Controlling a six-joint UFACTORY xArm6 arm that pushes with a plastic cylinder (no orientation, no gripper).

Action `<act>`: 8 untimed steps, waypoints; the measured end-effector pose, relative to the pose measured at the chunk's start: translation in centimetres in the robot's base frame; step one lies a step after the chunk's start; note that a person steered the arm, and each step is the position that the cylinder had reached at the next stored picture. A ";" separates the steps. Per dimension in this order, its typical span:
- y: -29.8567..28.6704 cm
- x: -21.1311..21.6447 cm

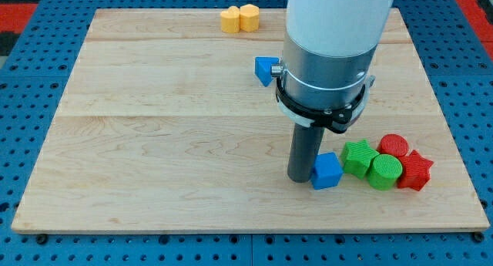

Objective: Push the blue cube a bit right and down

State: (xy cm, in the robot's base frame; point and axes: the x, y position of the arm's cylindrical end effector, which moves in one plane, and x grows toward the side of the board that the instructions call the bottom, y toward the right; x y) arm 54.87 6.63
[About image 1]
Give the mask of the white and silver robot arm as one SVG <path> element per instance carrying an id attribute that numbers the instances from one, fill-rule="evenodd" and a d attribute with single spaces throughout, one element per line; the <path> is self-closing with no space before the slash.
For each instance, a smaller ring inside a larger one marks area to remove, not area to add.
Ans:
<path id="1" fill-rule="evenodd" d="M 285 90 L 311 109 L 340 109 L 362 90 L 394 0 L 288 0 Z"/>

